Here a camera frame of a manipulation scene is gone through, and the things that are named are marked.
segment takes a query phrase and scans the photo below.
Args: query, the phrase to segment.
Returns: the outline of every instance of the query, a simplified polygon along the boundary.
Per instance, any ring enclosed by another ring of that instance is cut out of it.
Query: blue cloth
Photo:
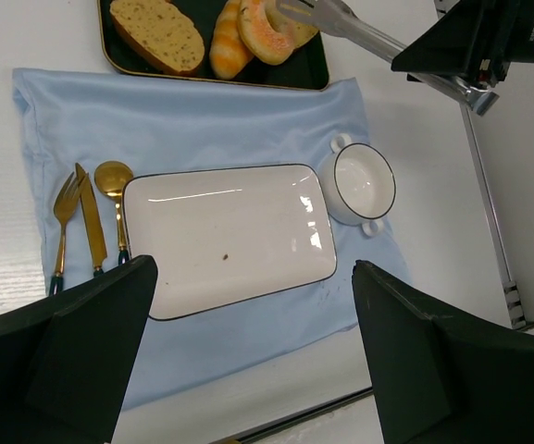
[[[278,162],[317,171],[336,133],[368,141],[355,80],[303,92],[18,68],[13,81],[47,277],[59,236],[53,202],[75,162],[91,175],[106,160],[125,162],[135,175]],[[118,257],[114,206],[95,193],[107,271]],[[66,288],[92,278],[80,212],[68,225]],[[171,322],[148,320],[123,410],[354,327],[351,275],[357,259],[409,279],[391,228],[367,239],[360,228],[331,223],[338,253],[333,277]]]

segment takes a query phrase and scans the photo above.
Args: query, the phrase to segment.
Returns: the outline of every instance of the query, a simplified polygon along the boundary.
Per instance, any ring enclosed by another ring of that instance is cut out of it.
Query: white cup
[[[384,230],[396,182],[388,161],[377,150],[339,134],[330,143],[333,155],[320,168],[320,183],[329,214],[345,225],[361,225],[367,236]]]

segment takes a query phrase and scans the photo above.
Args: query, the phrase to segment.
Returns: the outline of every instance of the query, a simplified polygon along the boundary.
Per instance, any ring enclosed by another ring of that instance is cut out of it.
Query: metal tongs
[[[406,48],[405,44],[361,21],[342,0],[276,0],[276,5],[284,16],[312,25],[328,35],[348,39],[389,63]],[[410,75],[466,105],[479,116],[499,98],[495,92],[473,86],[459,77]]]

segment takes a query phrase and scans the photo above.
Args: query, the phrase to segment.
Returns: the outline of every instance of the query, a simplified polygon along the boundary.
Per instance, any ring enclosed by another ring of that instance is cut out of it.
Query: knife blade
[[[106,243],[104,241],[104,232],[100,223],[98,214],[98,205],[93,195],[92,182],[90,176],[85,172],[80,164],[75,164],[75,172],[78,180],[83,178],[87,183],[84,184],[81,191],[81,210],[83,212],[83,221],[85,230],[88,233],[88,243],[90,244],[90,253],[92,255],[93,275],[98,276],[104,273],[102,263],[107,257]]]

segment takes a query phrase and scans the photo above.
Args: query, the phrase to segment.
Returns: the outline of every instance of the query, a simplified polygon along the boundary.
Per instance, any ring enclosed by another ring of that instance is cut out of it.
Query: cutlery
[[[85,229],[88,234],[88,243],[90,244],[93,275],[96,277],[104,273],[102,263],[108,256],[106,253],[104,232],[102,230],[102,224],[100,223],[100,215],[98,215],[98,205],[96,205],[96,199],[93,195],[90,176],[80,164],[75,164],[75,171],[78,175],[78,179],[84,181],[83,191],[81,192],[81,210],[83,212]]]
[[[277,9],[290,19],[312,25],[334,37],[342,37],[391,63],[406,45],[361,21],[342,0],[275,0]],[[475,87],[459,77],[410,74],[483,116],[497,101],[495,92]]]
[[[59,194],[56,197],[53,213],[56,220],[61,225],[61,237],[59,239],[59,248],[56,253],[55,273],[51,277],[51,285],[48,291],[49,296],[54,296],[63,291],[63,273],[65,271],[65,247],[67,244],[67,223],[75,213],[80,199],[81,190],[83,189],[84,180],[74,177],[71,173]]]
[[[118,234],[118,264],[122,265],[129,260],[127,249],[127,237],[122,223],[122,191],[129,180],[133,179],[133,172],[122,162],[110,160],[104,162],[93,173],[93,180],[101,193],[108,196],[115,203],[117,209],[117,234]]]

